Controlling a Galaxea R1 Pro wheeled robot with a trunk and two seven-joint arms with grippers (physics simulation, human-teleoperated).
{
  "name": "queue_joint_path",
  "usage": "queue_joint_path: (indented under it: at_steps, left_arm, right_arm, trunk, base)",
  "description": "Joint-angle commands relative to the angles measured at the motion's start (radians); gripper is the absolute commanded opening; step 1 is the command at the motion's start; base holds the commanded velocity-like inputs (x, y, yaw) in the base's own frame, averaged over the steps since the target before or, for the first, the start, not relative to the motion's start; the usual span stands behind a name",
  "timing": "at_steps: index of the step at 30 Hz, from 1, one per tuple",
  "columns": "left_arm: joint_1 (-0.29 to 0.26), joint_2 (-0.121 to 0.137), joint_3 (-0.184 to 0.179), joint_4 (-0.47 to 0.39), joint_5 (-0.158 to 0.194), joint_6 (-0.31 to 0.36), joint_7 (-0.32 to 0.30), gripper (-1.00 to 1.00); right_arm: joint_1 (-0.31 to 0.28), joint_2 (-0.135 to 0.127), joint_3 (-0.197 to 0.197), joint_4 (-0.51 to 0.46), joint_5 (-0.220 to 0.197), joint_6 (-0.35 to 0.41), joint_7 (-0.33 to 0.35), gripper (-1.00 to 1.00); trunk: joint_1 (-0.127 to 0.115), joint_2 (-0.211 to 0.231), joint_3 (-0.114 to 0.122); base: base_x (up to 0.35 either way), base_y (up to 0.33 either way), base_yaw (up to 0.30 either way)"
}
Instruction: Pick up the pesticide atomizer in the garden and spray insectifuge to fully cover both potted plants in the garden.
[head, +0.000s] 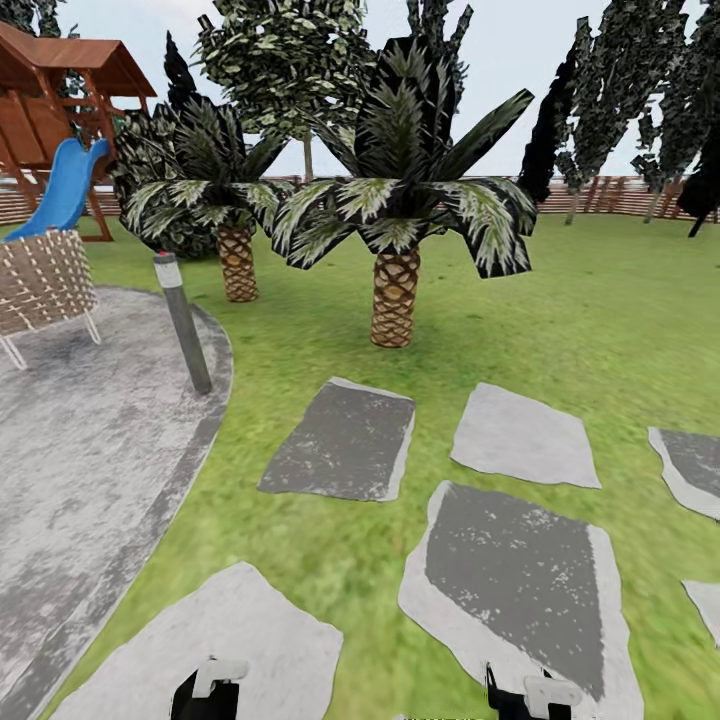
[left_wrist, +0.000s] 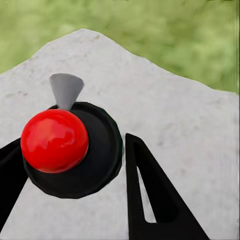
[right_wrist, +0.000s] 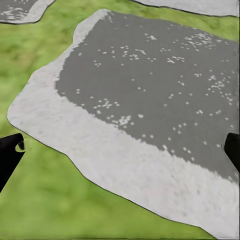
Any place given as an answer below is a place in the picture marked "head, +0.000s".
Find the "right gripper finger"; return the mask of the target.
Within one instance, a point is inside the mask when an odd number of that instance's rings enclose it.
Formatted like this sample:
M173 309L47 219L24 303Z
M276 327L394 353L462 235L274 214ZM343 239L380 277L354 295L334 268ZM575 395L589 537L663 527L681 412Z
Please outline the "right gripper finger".
M506 694L509 694L509 691L506 689L497 689L497 685L495 685L495 679L490 678L489 682L487 683L488 688L488 696L489 696L489 706L492 707L494 710L498 708L498 694L502 694L502 692L506 692ZM504 694L502 694L504 696Z

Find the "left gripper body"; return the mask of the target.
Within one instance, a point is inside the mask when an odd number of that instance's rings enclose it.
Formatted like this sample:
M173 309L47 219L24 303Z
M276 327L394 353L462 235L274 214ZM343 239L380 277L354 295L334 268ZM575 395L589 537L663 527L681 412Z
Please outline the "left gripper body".
M208 698L192 698L194 685L181 685L174 696L171 720L235 720L239 683L217 682Z

